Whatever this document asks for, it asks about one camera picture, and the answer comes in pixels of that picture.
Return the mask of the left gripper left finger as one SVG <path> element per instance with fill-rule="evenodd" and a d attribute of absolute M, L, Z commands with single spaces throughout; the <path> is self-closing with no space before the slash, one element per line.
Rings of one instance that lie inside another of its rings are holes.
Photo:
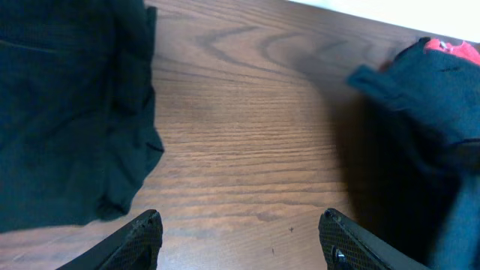
<path fill-rule="evenodd" d="M 58 270 L 155 270 L 162 235 L 161 215 L 149 209 Z"/>

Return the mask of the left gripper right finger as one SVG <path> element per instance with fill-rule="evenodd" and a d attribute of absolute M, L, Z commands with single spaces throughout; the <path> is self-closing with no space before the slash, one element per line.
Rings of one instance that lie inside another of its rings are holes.
<path fill-rule="evenodd" d="M 334 208 L 318 229 L 328 270 L 428 270 Z"/>

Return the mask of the navy blue shorts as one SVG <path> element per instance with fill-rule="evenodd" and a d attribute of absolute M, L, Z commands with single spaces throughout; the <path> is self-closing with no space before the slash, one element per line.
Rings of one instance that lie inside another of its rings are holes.
<path fill-rule="evenodd" d="M 383 70 L 358 67 L 347 79 L 391 115 L 417 168 L 457 179 L 458 188 L 428 258 L 433 269 L 479 268 L 479 65 L 436 50 L 423 37 Z"/>

